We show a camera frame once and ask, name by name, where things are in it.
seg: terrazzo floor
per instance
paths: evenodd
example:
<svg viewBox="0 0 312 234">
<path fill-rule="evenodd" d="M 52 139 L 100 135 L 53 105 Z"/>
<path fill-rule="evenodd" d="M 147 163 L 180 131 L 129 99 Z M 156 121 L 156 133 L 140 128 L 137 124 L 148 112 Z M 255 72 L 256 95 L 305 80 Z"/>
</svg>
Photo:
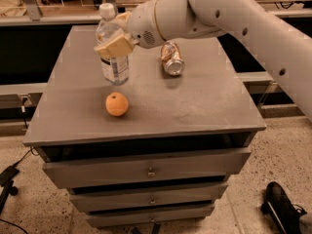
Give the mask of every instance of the terrazzo floor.
<svg viewBox="0 0 312 234">
<path fill-rule="evenodd" d="M 304 116 L 267 118 L 267 129 L 256 134 L 252 155 L 215 203 L 211 216 L 161 222 L 160 234 L 271 234 L 278 233 L 269 216 L 260 211 L 262 193 L 270 181 L 278 181 L 293 203 L 312 212 L 312 124 Z M 0 171 L 14 164 L 27 151 L 22 140 L 23 122 L 0 122 Z M 95 229 L 68 200 L 66 190 L 57 189 L 42 171 L 40 156 L 27 155 L 14 178 L 19 194 L 10 196 L 0 215 L 32 233 L 127 234 L 138 229 L 149 234 L 153 224 Z M 1 234 L 21 230 L 0 222 Z"/>
</svg>

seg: black shoe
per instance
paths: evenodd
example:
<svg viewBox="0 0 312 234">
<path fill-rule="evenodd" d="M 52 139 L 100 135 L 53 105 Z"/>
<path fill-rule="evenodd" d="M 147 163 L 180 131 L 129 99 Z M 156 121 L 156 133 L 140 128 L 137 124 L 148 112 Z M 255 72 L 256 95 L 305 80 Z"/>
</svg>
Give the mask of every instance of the black shoe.
<svg viewBox="0 0 312 234">
<path fill-rule="evenodd" d="M 264 214 L 270 213 L 282 233 L 301 233 L 299 219 L 302 215 L 306 215 L 306 211 L 302 207 L 296 209 L 277 182 L 270 182 L 267 185 L 261 209 Z"/>
</svg>

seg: metal handle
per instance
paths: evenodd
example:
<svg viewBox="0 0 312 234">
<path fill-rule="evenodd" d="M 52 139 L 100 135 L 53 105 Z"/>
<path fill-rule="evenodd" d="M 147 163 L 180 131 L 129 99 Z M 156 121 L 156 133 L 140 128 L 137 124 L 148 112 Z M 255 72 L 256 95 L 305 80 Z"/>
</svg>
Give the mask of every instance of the metal handle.
<svg viewBox="0 0 312 234">
<path fill-rule="evenodd" d="M 149 204 L 150 204 L 150 205 L 155 205 L 155 204 L 157 204 L 157 202 L 155 201 L 155 198 L 154 198 L 154 197 L 150 197 Z"/>
<path fill-rule="evenodd" d="M 152 216 L 149 218 L 149 221 L 150 221 L 150 222 L 155 222 L 154 215 L 152 215 Z"/>
<path fill-rule="evenodd" d="M 156 176 L 156 173 L 153 171 L 153 168 L 149 168 L 146 176 L 149 177 L 149 178 L 153 178 L 153 177 Z"/>
</svg>

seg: small orange fruit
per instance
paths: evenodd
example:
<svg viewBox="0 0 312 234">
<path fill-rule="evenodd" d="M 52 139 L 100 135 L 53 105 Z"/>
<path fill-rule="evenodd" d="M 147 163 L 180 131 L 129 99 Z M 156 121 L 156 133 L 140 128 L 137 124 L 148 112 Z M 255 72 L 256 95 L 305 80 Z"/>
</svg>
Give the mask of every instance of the small orange fruit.
<svg viewBox="0 0 312 234">
<path fill-rule="evenodd" d="M 114 92 L 106 98 L 105 106 L 110 115 L 121 116 L 128 111 L 129 103 L 124 95 Z"/>
</svg>

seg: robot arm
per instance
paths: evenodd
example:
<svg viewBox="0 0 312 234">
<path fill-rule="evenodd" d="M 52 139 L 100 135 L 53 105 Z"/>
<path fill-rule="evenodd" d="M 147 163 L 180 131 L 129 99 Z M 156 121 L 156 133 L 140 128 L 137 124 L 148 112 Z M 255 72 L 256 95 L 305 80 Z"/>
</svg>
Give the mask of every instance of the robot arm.
<svg viewBox="0 0 312 234">
<path fill-rule="evenodd" d="M 254 0 L 154 0 L 139 5 L 127 27 L 143 48 L 233 35 L 312 121 L 312 40 Z"/>
</svg>

